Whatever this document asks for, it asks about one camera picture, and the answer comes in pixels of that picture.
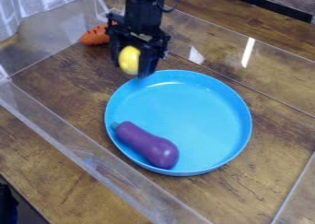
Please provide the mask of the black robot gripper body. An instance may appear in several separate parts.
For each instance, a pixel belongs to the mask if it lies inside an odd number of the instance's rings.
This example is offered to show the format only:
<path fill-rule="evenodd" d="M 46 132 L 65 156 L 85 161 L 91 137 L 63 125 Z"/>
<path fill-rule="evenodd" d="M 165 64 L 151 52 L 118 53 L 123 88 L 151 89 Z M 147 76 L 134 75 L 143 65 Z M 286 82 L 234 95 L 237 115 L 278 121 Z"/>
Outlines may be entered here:
<path fill-rule="evenodd" d="M 125 14 L 119 15 L 110 12 L 109 27 L 106 33 L 122 30 L 131 34 L 133 42 L 130 45 L 141 46 L 146 43 L 169 43 L 170 36 L 161 29 L 163 14 L 170 9 L 165 8 L 165 0 L 126 0 Z"/>

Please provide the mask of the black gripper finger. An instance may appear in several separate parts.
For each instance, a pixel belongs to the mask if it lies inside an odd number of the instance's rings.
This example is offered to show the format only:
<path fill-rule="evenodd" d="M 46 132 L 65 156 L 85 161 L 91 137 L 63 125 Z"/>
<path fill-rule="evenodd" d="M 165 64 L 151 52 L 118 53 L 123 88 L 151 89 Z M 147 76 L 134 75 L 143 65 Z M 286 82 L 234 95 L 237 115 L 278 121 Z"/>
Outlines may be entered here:
<path fill-rule="evenodd" d="M 119 67 L 119 54 L 125 47 L 133 42 L 131 34 L 122 30 L 114 30 L 110 32 L 110 50 L 111 59 L 115 67 Z"/>
<path fill-rule="evenodd" d="M 159 42 L 141 46 L 138 77 L 149 77 L 157 70 L 159 60 L 166 57 L 168 45 Z"/>

